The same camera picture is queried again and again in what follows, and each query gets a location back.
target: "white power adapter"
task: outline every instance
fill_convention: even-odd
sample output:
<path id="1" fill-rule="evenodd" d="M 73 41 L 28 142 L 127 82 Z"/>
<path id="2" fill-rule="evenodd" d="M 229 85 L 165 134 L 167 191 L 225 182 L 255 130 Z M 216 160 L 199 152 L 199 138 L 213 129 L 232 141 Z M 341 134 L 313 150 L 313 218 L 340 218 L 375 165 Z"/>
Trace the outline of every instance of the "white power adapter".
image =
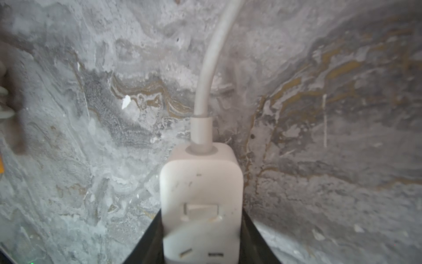
<path id="1" fill-rule="evenodd" d="M 230 0 L 216 25 L 199 76 L 191 143 L 176 146 L 160 173 L 167 264 L 237 264 L 243 174 L 226 144 L 212 142 L 208 97 L 219 54 L 245 0 Z"/>
<path id="2" fill-rule="evenodd" d="M 160 174 L 165 262 L 238 263 L 242 171 L 226 144 L 209 155 L 190 148 L 176 146 Z"/>

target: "blurry object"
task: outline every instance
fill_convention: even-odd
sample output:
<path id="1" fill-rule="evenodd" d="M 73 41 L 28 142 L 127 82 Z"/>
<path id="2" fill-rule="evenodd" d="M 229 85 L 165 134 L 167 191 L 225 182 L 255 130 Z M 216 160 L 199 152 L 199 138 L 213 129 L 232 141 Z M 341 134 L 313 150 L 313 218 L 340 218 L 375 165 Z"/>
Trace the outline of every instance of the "blurry object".
<path id="1" fill-rule="evenodd" d="M 25 153 L 24 132 L 15 111 L 23 109 L 23 98 L 11 71 L 0 61 L 0 123 L 5 143 L 16 155 Z"/>
<path id="2" fill-rule="evenodd" d="M 6 67 L 3 62 L 0 61 L 0 77 L 3 77 L 6 74 Z M 9 91 L 0 86 L 0 96 L 6 96 L 9 94 Z M 0 100 L 0 122 L 3 122 L 5 119 L 8 119 L 15 115 L 15 111 L 12 108 L 8 107 L 3 100 Z"/>

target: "concrete wall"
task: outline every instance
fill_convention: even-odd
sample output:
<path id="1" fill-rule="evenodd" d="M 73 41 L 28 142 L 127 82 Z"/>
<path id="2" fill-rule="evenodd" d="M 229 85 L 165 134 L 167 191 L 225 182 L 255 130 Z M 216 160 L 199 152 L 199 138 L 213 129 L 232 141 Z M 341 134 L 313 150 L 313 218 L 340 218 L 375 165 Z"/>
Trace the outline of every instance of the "concrete wall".
<path id="1" fill-rule="evenodd" d="M 1 0 L 0 241 L 19 263 L 119 264 L 189 140 L 224 0 Z M 214 139 L 286 264 L 420 263 L 420 1 L 251 0 L 214 78 Z M 122 109 L 123 98 L 131 101 Z"/>

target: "socket hole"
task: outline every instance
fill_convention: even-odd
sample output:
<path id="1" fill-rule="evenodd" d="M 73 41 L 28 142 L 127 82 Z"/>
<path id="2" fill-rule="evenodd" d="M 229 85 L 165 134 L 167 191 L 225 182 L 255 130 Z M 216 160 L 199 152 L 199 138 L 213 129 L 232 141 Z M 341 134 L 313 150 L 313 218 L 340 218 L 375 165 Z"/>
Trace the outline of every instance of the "socket hole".
<path id="1" fill-rule="evenodd" d="M 179 257 L 180 257 L 180 258 L 186 257 L 186 256 L 187 256 L 187 255 L 189 255 L 190 253 L 192 253 L 192 249 L 191 249 L 191 248 L 190 248 L 190 249 L 188 249 L 188 250 L 183 251 L 182 253 L 180 253 L 180 254 L 179 254 Z"/>
<path id="2" fill-rule="evenodd" d="M 222 252 L 208 252 L 208 257 L 224 257 L 224 253 Z"/>

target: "white power cable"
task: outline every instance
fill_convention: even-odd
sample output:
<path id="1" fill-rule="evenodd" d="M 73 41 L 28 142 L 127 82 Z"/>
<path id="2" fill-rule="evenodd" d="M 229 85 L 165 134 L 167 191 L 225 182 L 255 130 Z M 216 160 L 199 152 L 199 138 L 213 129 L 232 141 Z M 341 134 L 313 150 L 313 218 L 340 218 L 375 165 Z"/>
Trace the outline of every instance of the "white power cable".
<path id="1" fill-rule="evenodd" d="M 195 95 L 194 116 L 191 118 L 191 148 L 198 154 L 212 150 L 212 118 L 208 117 L 208 99 L 221 50 L 245 0 L 230 0 L 215 27 L 205 53 Z"/>
<path id="2" fill-rule="evenodd" d="M 194 116 L 208 116 L 208 98 L 211 91 L 211 84 L 217 67 L 218 58 L 229 32 L 242 8 L 245 0 L 231 0 L 227 3 L 223 14 L 215 27 L 211 42 L 205 53 L 201 73 L 195 95 Z"/>

